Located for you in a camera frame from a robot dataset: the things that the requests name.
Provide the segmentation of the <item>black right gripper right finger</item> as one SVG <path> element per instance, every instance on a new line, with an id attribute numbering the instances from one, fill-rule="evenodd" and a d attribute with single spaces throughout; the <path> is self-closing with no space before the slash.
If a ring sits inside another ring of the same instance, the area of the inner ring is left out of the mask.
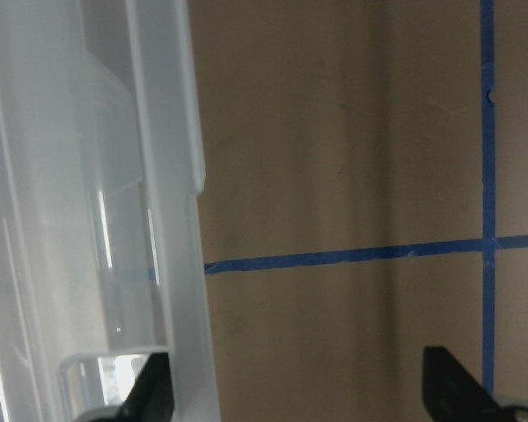
<path id="1" fill-rule="evenodd" d="M 528 421 L 528 406 L 501 405 L 443 346 L 422 354 L 422 402 L 433 421 Z"/>

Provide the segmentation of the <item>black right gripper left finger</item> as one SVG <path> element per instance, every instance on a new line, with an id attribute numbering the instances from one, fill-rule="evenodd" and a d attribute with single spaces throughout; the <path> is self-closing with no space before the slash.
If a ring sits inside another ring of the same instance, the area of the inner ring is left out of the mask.
<path id="1" fill-rule="evenodd" d="M 171 421 L 175 410 L 168 353 L 152 353 L 127 398 L 118 406 L 88 411 L 86 421 Z"/>

